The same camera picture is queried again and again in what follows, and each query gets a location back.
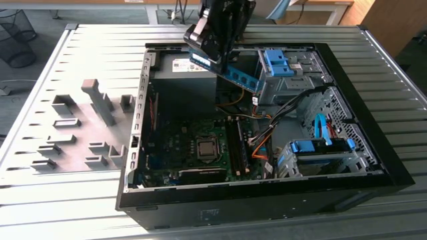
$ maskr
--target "power supply label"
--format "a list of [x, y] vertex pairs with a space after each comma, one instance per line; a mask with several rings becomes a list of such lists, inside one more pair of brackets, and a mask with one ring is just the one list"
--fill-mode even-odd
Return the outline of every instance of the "power supply label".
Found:
[[215, 221], [220, 215], [220, 209], [208, 209], [199, 211], [199, 220], [202, 221]]
[[190, 58], [179, 58], [172, 61], [172, 72], [187, 73], [187, 72], [207, 72], [203, 67], [198, 66], [190, 61]]

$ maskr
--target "wire mesh trash can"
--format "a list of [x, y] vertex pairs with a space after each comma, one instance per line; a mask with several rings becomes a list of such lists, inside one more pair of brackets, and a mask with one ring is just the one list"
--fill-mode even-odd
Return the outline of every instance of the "wire mesh trash can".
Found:
[[0, 24], [10, 24], [3, 26], [7, 31], [10, 31], [7, 27], [11, 27], [12, 31], [15, 30], [15, 27], [18, 27], [20, 32], [15, 38], [20, 37], [27, 42], [34, 40], [38, 36], [34, 26], [22, 9], [0, 9]]
[[36, 54], [23, 39], [22, 31], [11, 23], [0, 23], [0, 58], [12, 68], [34, 64]]

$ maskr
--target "yellow wire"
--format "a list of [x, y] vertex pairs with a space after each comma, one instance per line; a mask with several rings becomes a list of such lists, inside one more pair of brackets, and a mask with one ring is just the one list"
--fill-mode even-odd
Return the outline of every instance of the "yellow wire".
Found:
[[238, 102], [242, 101], [244, 95], [246, 95], [246, 90], [242, 88], [242, 95], [240, 95], [240, 97], [239, 97], [239, 99], [236, 101], [228, 102], [228, 103], [216, 104], [215, 106], [227, 107], [227, 106], [235, 105]]

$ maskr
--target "white sticker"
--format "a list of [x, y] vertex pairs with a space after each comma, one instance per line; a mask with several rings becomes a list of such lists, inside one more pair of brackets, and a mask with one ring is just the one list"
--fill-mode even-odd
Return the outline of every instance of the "white sticker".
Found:
[[207, 72], [202, 66], [194, 64], [188, 58], [174, 59], [172, 61], [172, 72]]
[[252, 104], [255, 105], [255, 106], [258, 106], [259, 105], [259, 98], [258, 97], [252, 97]]
[[204, 65], [211, 66], [211, 62], [210, 60], [204, 59], [203, 57], [200, 57], [198, 54], [192, 54], [192, 58], [196, 59], [199, 62], [202, 62]]
[[265, 168], [267, 169], [267, 171], [269, 171], [271, 174], [274, 173], [274, 167], [273, 167], [273, 165], [271, 165], [269, 162], [266, 162]]
[[303, 69], [302, 65], [299, 63], [290, 64], [291, 69]]

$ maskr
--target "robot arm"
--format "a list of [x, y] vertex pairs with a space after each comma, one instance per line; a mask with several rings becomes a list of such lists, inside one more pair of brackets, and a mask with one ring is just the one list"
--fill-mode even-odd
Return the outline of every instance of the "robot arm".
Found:
[[184, 41], [208, 63], [203, 67], [219, 75], [227, 70], [235, 42], [243, 39], [255, 5], [255, 0], [200, 0], [199, 22], [188, 28]]

